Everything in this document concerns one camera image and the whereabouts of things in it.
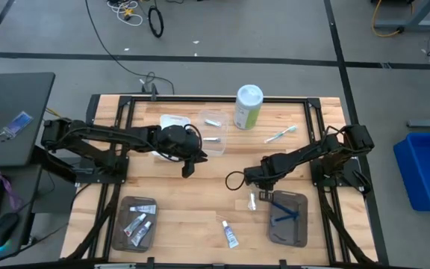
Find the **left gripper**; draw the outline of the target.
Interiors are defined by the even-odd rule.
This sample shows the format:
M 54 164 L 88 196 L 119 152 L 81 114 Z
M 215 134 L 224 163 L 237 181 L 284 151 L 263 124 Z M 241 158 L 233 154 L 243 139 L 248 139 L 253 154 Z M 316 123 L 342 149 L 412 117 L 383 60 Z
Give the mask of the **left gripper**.
M 202 139 L 198 129 L 193 129 L 190 124 L 171 125 L 161 129 L 158 134 L 158 153 L 184 161 L 183 178 L 188 178 L 194 173 L 195 163 L 208 161 L 208 155 L 202 151 Z

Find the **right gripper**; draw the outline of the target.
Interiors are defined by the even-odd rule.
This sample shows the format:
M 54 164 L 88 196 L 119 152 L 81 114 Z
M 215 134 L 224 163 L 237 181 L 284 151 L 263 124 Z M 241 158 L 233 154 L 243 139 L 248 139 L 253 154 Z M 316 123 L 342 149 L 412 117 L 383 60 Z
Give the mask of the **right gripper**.
M 266 194 L 263 191 L 259 192 L 259 200 L 265 201 L 267 195 L 267 201 L 273 201 L 274 184 L 277 181 L 277 173 L 274 173 L 268 167 L 256 166 L 247 167 L 243 170 L 244 182 L 246 185 L 255 185 L 257 188 L 267 191 Z

